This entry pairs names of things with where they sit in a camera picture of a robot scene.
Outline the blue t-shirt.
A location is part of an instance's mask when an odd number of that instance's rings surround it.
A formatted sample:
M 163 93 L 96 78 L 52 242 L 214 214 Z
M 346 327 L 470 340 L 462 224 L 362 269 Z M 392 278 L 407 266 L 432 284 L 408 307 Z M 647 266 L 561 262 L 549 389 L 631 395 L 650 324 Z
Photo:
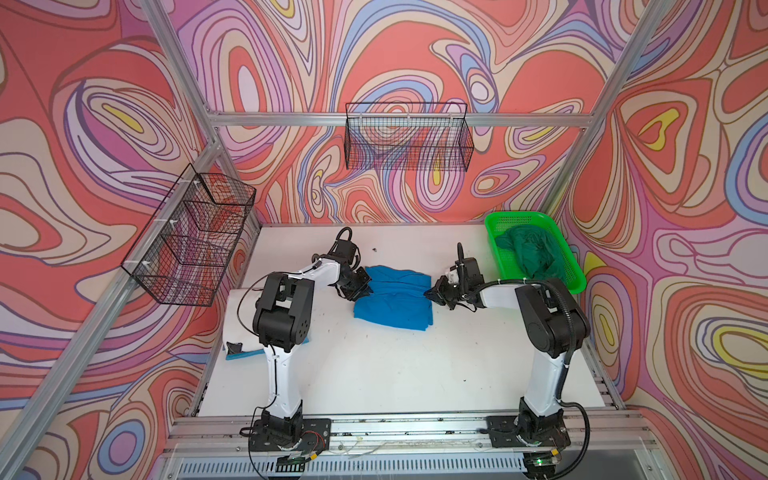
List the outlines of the blue t-shirt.
M 432 302 L 425 296 L 432 287 L 429 275 L 387 266 L 370 266 L 365 271 L 371 292 L 355 301 L 356 319 L 414 331 L 433 325 Z

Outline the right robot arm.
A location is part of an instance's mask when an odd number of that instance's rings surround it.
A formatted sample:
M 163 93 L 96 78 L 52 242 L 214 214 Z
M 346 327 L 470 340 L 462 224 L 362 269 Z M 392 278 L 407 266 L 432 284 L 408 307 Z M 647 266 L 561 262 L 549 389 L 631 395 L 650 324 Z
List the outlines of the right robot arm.
M 567 286 L 557 278 L 498 279 L 486 282 L 474 258 L 459 258 L 438 278 L 425 297 L 453 310 L 507 309 L 521 314 L 528 340 L 536 350 L 525 394 L 514 417 L 491 416 L 487 431 L 494 445 L 516 442 L 528 447 L 570 444 L 563 400 L 572 358 L 590 335 L 585 314 Z

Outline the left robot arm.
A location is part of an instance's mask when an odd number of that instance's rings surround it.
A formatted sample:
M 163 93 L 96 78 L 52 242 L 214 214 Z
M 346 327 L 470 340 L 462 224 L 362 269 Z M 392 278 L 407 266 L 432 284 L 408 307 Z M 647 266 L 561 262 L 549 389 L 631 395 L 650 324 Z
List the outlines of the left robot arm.
M 327 253 L 314 255 L 305 270 L 266 276 L 252 327 L 264 347 L 269 373 L 270 398 L 262 408 L 260 428 L 278 442 L 293 444 L 303 436 L 303 400 L 291 356 L 308 336 L 315 287 L 331 286 L 350 302 L 370 295 L 370 276 L 360 262 L 358 246 L 338 238 Z

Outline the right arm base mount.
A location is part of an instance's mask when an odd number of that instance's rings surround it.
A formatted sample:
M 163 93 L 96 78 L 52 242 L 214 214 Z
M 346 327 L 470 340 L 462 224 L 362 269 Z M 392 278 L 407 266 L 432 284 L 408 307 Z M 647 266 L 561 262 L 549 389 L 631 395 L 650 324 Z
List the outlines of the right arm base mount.
M 494 448 L 554 448 L 571 445 L 561 412 L 538 417 L 530 413 L 515 416 L 488 416 L 486 431 Z

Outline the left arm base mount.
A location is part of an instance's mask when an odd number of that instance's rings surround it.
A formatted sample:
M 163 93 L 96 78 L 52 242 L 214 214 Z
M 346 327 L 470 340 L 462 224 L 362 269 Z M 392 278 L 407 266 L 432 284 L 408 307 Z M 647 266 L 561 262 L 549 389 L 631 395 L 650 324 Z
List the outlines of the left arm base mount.
M 330 418 L 257 419 L 246 436 L 248 451 L 320 453 L 328 449 L 331 430 Z

